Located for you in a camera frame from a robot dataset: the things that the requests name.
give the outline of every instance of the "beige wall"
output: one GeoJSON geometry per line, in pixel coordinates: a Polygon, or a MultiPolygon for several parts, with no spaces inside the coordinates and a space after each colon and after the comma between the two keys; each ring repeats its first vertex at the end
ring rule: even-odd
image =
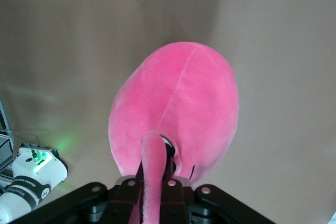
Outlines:
{"type": "Polygon", "coordinates": [[[88,182],[114,185],[113,98],[152,51],[180,40],[222,53],[240,95],[234,142],[197,185],[215,184],[276,223],[327,223],[336,0],[0,0],[0,93],[12,128],[69,165],[46,202],[88,182]]]}

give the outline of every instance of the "green light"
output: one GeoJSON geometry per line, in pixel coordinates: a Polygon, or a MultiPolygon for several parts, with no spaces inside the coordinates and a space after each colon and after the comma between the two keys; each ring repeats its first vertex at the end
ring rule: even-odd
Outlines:
{"type": "Polygon", "coordinates": [[[45,159],[41,158],[40,162],[33,169],[34,173],[38,172],[43,166],[45,166],[50,160],[52,160],[53,157],[49,153],[44,153],[47,155],[47,157],[45,159]]]}

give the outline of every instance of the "white robotic device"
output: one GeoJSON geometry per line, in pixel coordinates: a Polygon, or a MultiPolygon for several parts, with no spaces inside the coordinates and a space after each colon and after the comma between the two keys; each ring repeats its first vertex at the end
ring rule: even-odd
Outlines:
{"type": "Polygon", "coordinates": [[[0,224],[33,211],[68,170],[55,149],[21,147],[12,164],[14,181],[0,196],[0,224]]]}

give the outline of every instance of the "circular logo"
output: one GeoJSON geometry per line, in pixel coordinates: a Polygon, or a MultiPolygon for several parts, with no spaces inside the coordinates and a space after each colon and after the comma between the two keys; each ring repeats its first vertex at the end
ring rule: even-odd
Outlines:
{"type": "Polygon", "coordinates": [[[42,191],[41,198],[44,199],[50,193],[50,189],[46,188],[42,191]]]}

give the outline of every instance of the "stuffed animal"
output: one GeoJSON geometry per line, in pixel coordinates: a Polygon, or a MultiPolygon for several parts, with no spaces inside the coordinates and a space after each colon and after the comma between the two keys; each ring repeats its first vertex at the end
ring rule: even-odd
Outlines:
{"type": "Polygon", "coordinates": [[[176,42],[141,63],[114,100],[109,139],[122,176],[135,175],[142,161],[143,223],[159,223],[165,142],[175,149],[174,176],[194,183],[222,159],[237,121],[234,73],[213,49],[176,42]]]}

